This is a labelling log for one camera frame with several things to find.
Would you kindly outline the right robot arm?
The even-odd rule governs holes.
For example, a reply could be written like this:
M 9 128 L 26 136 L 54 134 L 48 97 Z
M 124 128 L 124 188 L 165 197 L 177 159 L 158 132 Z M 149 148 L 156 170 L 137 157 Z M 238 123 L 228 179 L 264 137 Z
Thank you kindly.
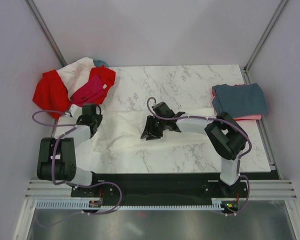
M 216 116 L 196 116 L 183 111 L 175 113 L 163 101 L 154 106 L 148 102 L 146 105 L 151 115 L 146 118 L 140 138 L 157 140 L 163 137 L 165 130 L 206 135 L 221 157 L 219 191 L 225 197 L 232 196 L 237 191 L 241 158 L 252 149 L 248 134 L 237 122 L 227 112 Z

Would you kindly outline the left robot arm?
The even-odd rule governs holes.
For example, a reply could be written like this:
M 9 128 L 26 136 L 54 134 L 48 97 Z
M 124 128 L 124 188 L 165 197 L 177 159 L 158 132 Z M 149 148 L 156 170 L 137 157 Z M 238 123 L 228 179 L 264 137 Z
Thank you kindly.
M 77 167 L 76 147 L 96 134 L 102 119 L 100 106 L 86 103 L 74 124 L 60 125 L 70 127 L 69 130 L 57 137 L 43 138 L 36 169 L 38 179 L 51 181 L 54 185 L 79 186 L 89 197 L 96 196 L 100 185 L 93 180 L 91 171 Z

